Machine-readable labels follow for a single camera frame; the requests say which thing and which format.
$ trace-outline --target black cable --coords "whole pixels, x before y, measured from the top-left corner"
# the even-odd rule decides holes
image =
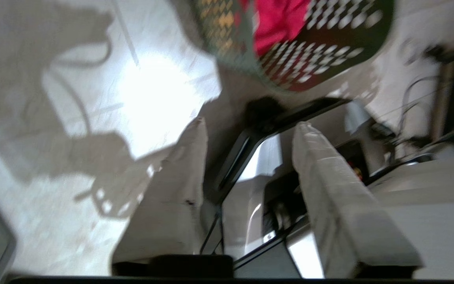
[[[402,135],[402,131],[404,129],[404,122],[406,120],[406,115],[407,115],[407,112],[413,108],[414,106],[416,106],[418,103],[410,106],[409,108],[406,108],[407,104],[409,103],[409,95],[411,94],[411,89],[419,82],[422,82],[422,81],[433,81],[433,80],[436,80],[436,79],[440,79],[440,76],[427,76],[427,77],[423,77],[423,78],[420,78],[416,81],[414,81],[413,83],[411,83],[406,91],[404,92],[404,96],[402,97],[402,111],[401,111],[401,114],[400,114],[400,121],[398,123],[398,135],[397,135],[397,138],[399,138],[401,135]]]

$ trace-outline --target green laundry basket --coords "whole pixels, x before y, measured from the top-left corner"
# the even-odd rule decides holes
[[[207,50],[219,62],[289,92],[308,90],[376,54],[393,7],[393,0],[311,0],[299,35],[259,58],[253,11],[244,11],[239,0],[195,1]]]

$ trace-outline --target wire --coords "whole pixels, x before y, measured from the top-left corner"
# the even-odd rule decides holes
[[[416,81],[414,81],[413,83],[411,83],[406,91],[404,92],[404,96],[402,97],[402,111],[401,111],[401,114],[400,114],[400,121],[398,123],[398,135],[397,135],[397,138],[399,138],[401,135],[402,135],[402,131],[404,129],[404,123],[405,123],[405,120],[406,120],[406,115],[407,115],[407,112],[413,108],[414,106],[418,105],[418,103],[416,104],[413,104],[412,106],[410,106],[409,108],[406,108],[407,104],[409,103],[409,95],[411,94],[411,89],[416,85],[418,84],[419,82],[422,82],[422,81],[433,81],[433,80],[437,80],[437,79],[440,79],[440,76],[427,76],[427,77],[423,77],[423,78],[420,78]]]

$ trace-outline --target red fabric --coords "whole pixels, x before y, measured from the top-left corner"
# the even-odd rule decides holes
[[[255,31],[255,51],[258,56],[268,52],[273,45],[293,40],[304,27],[304,16],[313,0],[240,0],[247,10],[255,2],[259,25]]]

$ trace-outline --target tiled floor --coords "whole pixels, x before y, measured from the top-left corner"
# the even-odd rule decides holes
[[[206,117],[210,162],[236,137],[244,104],[270,94],[200,50],[189,9],[180,0],[0,0],[0,212],[18,239],[13,270],[107,275],[153,169],[191,118]],[[438,70],[405,61],[441,42],[454,47],[454,0],[400,0],[377,56],[275,96],[288,107],[357,97],[396,125],[407,85]],[[413,89],[410,100],[424,104],[407,132],[428,130],[434,88]]]

